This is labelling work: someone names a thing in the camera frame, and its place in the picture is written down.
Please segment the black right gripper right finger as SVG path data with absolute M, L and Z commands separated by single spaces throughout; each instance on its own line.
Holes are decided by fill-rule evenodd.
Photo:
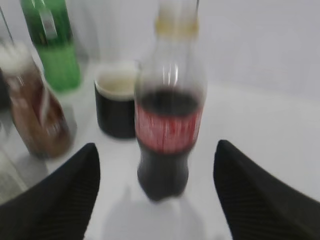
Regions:
M 318 240 L 320 203 L 280 181 L 227 140 L 213 182 L 234 240 Z

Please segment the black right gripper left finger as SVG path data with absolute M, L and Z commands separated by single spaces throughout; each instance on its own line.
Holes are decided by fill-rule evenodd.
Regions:
M 100 180 L 97 147 L 87 143 L 44 180 L 0 206 L 0 238 L 84 239 Z

